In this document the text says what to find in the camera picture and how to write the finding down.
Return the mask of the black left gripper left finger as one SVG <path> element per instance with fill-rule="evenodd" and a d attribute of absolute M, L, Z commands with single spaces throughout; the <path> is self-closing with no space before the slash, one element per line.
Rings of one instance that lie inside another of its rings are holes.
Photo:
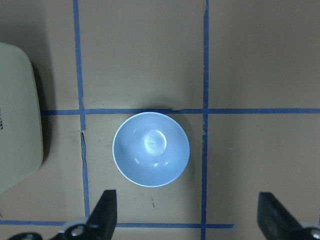
<path fill-rule="evenodd" d="M 105 190 L 87 220 L 93 240 L 111 240 L 117 224 L 117 192 Z"/>

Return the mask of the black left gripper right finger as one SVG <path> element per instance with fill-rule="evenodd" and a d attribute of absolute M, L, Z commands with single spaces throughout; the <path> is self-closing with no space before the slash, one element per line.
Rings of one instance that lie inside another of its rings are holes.
<path fill-rule="evenodd" d="M 267 240 L 302 240 L 305 230 L 271 192 L 260 192 L 257 224 Z"/>

